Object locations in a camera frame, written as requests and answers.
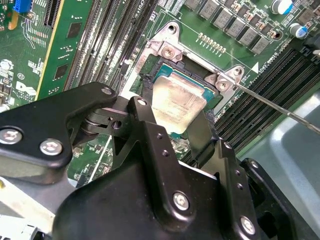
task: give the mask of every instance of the white capacitor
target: white capacitor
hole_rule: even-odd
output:
[[[299,23],[293,23],[289,27],[289,33],[297,39],[304,39],[308,34],[308,29],[305,26],[301,26]]]
[[[271,4],[271,12],[274,14],[286,15],[294,7],[292,0],[274,0]]]

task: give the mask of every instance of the blue connector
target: blue connector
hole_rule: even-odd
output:
[[[28,13],[31,10],[32,0],[15,0],[13,10],[19,14]]]

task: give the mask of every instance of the green circuit board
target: green circuit board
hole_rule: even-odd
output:
[[[273,14],[270,9],[272,0],[260,0],[254,1],[254,3],[249,0],[237,1],[239,5],[246,5],[250,9],[246,16],[241,18],[243,22],[250,29],[254,29],[258,36],[266,38],[268,41],[268,45],[260,54],[250,50],[253,48],[250,44],[249,47],[242,44],[238,38],[228,35],[226,30],[222,31],[219,27],[213,25],[213,20],[207,20],[200,16],[201,7],[206,1],[200,1],[195,10],[190,9],[182,2],[184,1],[160,1],[145,29],[145,34],[139,40],[136,52],[131,57],[132,66],[137,63],[148,39],[151,39],[168,22],[176,22],[180,27],[179,42],[183,46],[223,71],[227,71],[232,66],[242,66],[244,76],[241,82],[248,87],[293,39],[293,36],[289,33],[289,27],[292,23],[299,23],[299,16],[308,11],[311,1],[296,1],[291,12],[287,15]],[[234,7],[228,8],[228,10],[234,17],[239,18]],[[259,23],[263,24],[261,26],[269,25],[272,27],[268,34],[262,33],[259,23],[253,27],[248,21],[248,16],[256,15],[260,16]],[[308,29],[313,33],[318,31],[319,20],[315,17],[310,19]],[[158,59],[158,57],[150,55],[141,72],[149,73]],[[128,71],[127,78],[131,77],[130,74],[131,72]],[[133,92],[139,91],[140,84],[140,78],[137,77],[130,90]],[[216,121],[241,94],[241,91],[237,91],[230,101],[221,108],[216,114]]]
[[[60,8],[48,9],[50,1]],[[2,104],[14,108],[63,90],[91,4],[91,0],[35,0],[29,12],[18,14],[13,0],[0,2]],[[46,14],[55,15],[54,25],[44,24]]]
[[[131,26],[133,20],[143,19],[142,11],[152,4],[145,0],[54,0],[59,7],[52,11],[48,9],[52,1],[35,0],[29,12],[17,15],[13,11],[15,0],[0,0],[0,84],[6,86],[0,92],[0,104],[14,108],[92,81],[109,85],[129,42],[130,27],[121,26]],[[313,0],[294,1],[290,13],[285,15],[271,12],[273,0],[214,0],[218,8],[208,15],[204,9],[210,1],[157,2],[127,59],[126,90],[140,93],[141,79],[134,69],[148,40],[170,22],[179,26],[179,44],[206,63],[224,72],[233,66],[242,66],[241,81],[246,87],[294,38],[289,33],[291,24],[301,24],[310,35],[319,30],[320,11],[310,8]],[[56,15],[53,26],[44,25],[48,13]],[[16,27],[11,29],[9,25],[16,16]],[[232,36],[229,29],[236,21],[243,24],[242,34]],[[244,37],[248,30],[254,35],[250,42]],[[258,44],[260,40],[263,40],[263,49]],[[140,73],[150,73],[159,59],[149,55]],[[229,97],[215,115],[216,121],[241,94],[236,91]],[[206,109],[214,108],[221,99],[217,96],[214,104]],[[178,142],[172,143],[173,148],[178,159],[182,159],[188,143],[175,141]],[[83,185],[111,168],[112,141],[102,135],[74,150],[68,177]]]

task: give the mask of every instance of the motherboard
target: motherboard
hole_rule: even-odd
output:
[[[105,83],[150,102],[196,166],[201,111],[238,154],[282,119],[224,76],[294,109],[320,87],[319,33],[320,0],[0,0],[0,112]],[[75,186],[111,171],[112,149],[107,135],[77,146]]]

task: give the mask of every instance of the metal rod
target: metal rod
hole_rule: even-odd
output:
[[[254,91],[249,90],[248,88],[246,88],[245,86],[242,86],[240,83],[237,83],[234,79],[232,79],[231,77],[227,76],[227,75],[223,75],[223,77],[229,81],[230,83],[232,83],[233,85],[235,85],[238,89],[241,89],[242,91],[244,91],[245,93],[251,95],[252,97],[258,99],[259,101],[267,104],[268,106],[270,106],[271,108],[279,111],[282,114],[285,114],[286,116],[288,116],[289,118],[292,118],[293,120],[297,121],[298,123],[301,123],[302,125],[306,126],[308,129],[314,131],[315,133],[320,135],[320,128],[311,124],[310,122],[308,122],[307,120],[305,120],[304,118],[294,114],[293,112],[273,103],[272,101],[269,101],[268,99],[264,98],[263,96],[260,96],[259,94],[255,93]]]

